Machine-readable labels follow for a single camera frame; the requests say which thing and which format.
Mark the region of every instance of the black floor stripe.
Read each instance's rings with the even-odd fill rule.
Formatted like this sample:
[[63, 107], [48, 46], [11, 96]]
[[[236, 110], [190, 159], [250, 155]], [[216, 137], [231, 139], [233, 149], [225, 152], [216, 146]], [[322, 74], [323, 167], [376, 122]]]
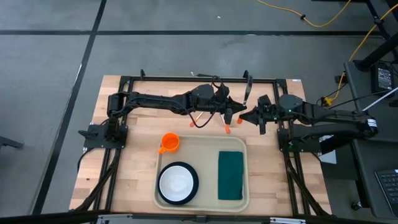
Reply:
[[266, 30], [99, 30], [96, 35], [293, 35], [365, 36], [368, 31], [266, 31]]
[[0, 35], [90, 35], [91, 30], [0, 30]]
[[[292, 35], [364, 36], [368, 31], [271, 31], [271, 30], [0, 30], [0, 35]], [[379, 31], [371, 35], [381, 35]]]
[[42, 179], [42, 184], [40, 186], [40, 190], [37, 194], [37, 198], [32, 209], [33, 215], [39, 215], [42, 212], [45, 198], [50, 188], [51, 180], [54, 175], [55, 168], [57, 166], [58, 158], [61, 153], [62, 144], [65, 139], [65, 135], [67, 133], [67, 129], [69, 126], [70, 118], [72, 117], [73, 108], [75, 107], [75, 102], [79, 93], [79, 89], [81, 86], [81, 82], [83, 81], [83, 77], [85, 74], [85, 70], [87, 67], [88, 59], [90, 57], [91, 50], [93, 48], [94, 40], [95, 40], [95, 32], [98, 30], [98, 26], [100, 25], [102, 15], [104, 13], [106, 5], [106, 0], [102, 0], [101, 4], [99, 5], [98, 13], [95, 19], [95, 23], [93, 26], [92, 33], [90, 38], [88, 39], [88, 43], [86, 46], [85, 53], [83, 55], [83, 59], [81, 60], [81, 67], [76, 77], [75, 84], [73, 85], [72, 92], [70, 94], [67, 108], [64, 111], [63, 118], [61, 120], [61, 124], [56, 135], [56, 138], [53, 142], [53, 147], [51, 150], [51, 155], [49, 157], [49, 163], [47, 169], [45, 171], [44, 177]]

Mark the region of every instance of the computer keyboard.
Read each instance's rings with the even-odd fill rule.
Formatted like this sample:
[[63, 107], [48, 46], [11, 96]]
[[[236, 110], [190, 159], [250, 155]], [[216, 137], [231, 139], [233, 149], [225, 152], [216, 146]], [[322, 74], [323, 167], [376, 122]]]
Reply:
[[376, 177], [392, 213], [398, 217], [398, 169], [377, 171]]

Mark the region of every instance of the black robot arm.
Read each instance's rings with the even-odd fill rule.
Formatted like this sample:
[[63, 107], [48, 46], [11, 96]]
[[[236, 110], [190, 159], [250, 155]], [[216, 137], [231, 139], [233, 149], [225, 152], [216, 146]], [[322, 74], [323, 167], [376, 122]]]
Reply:
[[[192, 121], [194, 119], [191, 112], [209, 112], [211, 116], [220, 113], [224, 115], [225, 123], [231, 124], [232, 115], [247, 107], [228, 96], [229, 88], [223, 84], [220, 78], [218, 79], [220, 85], [212, 82], [211, 85], [200, 85], [191, 91], [175, 96], [157, 96], [125, 91], [108, 96], [108, 119], [100, 125], [90, 125], [87, 131], [79, 131], [86, 138], [85, 147], [86, 145], [111, 148], [124, 146], [127, 126], [121, 125], [119, 119], [140, 107], [170, 110], [175, 114], [189, 115]], [[196, 127], [202, 128], [207, 122], [201, 126], [194, 124]]]
[[318, 122], [328, 122], [320, 126], [301, 126], [300, 135], [324, 136], [327, 134], [345, 135], [352, 138], [371, 138], [378, 132], [376, 120], [367, 112], [328, 110], [321, 106], [304, 102], [294, 95], [282, 95], [279, 104], [272, 104], [267, 95], [258, 99], [253, 110], [241, 114], [239, 118], [260, 126], [260, 134], [265, 134], [267, 122], [295, 121], [314, 125]]
[[195, 111], [218, 112], [224, 114], [226, 124], [231, 124], [232, 115], [245, 110], [246, 106], [232, 100], [228, 96], [229, 88], [224, 84], [217, 86], [217, 89], [214, 93], [210, 84], [204, 84], [192, 91], [170, 97], [119, 92], [108, 97], [107, 114], [109, 118], [120, 118], [140, 107], [170, 110], [179, 115], [188, 115]]

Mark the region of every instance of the black rim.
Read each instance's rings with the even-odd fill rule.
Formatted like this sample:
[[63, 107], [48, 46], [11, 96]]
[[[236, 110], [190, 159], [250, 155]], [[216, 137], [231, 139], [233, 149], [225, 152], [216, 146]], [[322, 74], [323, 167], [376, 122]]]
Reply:
[[[185, 199], [183, 199], [183, 200], [181, 200], [181, 201], [178, 201], [178, 202], [171, 201], [171, 200], [167, 199], [167, 198], [163, 195], [162, 191], [160, 190], [160, 178], [162, 177], [163, 173], [164, 173], [168, 168], [173, 167], [173, 166], [180, 166], [180, 167], [186, 168], [186, 169], [189, 171], [189, 173], [191, 173], [192, 179], [193, 179], [193, 187], [192, 187], [191, 193], [188, 195], [188, 197], [186, 197]], [[172, 163], [170, 163], [169, 165], [165, 166], [165, 167], [162, 169], [162, 172], [160, 172], [160, 174], [159, 174], [159, 176], [158, 176], [158, 178], [157, 178], [157, 191], [159, 192], [159, 195], [162, 197], [162, 199], [163, 199], [165, 202], [167, 202], [167, 203], [169, 203], [169, 204], [171, 204], [171, 205], [183, 205], [183, 204], [185, 204], [185, 203], [188, 203], [188, 202], [191, 201], [191, 200], [194, 198], [194, 196], [197, 194], [198, 188], [199, 188], [199, 178], [198, 178], [198, 174], [197, 174], [197, 172], [194, 170], [194, 168], [193, 168], [191, 165], [189, 165], [189, 164], [187, 164], [187, 163], [185, 163], [185, 162], [172, 162]]]

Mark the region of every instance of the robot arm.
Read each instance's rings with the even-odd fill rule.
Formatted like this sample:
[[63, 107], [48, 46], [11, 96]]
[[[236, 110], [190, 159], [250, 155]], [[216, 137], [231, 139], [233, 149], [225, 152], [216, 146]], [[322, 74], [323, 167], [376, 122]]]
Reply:
[[246, 106], [228, 96], [227, 86], [221, 84], [217, 88], [214, 93], [210, 84], [204, 84], [192, 91], [171, 97], [119, 92], [108, 97], [107, 114], [109, 118], [120, 118], [139, 107], [170, 110], [180, 115], [188, 115], [195, 111], [218, 112], [224, 114], [226, 124], [231, 124], [232, 115], [245, 110]]
[[304, 102], [294, 95], [282, 95], [278, 105], [271, 104], [267, 95], [258, 99], [253, 110], [241, 114], [239, 118], [260, 126], [260, 134], [266, 133], [267, 122], [295, 121], [314, 125], [328, 122], [320, 126], [301, 126], [296, 129], [295, 136], [324, 136], [326, 134], [344, 135], [351, 138], [371, 138], [378, 132], [376, 120], [365, 112], [328, 110], [321, 106]]

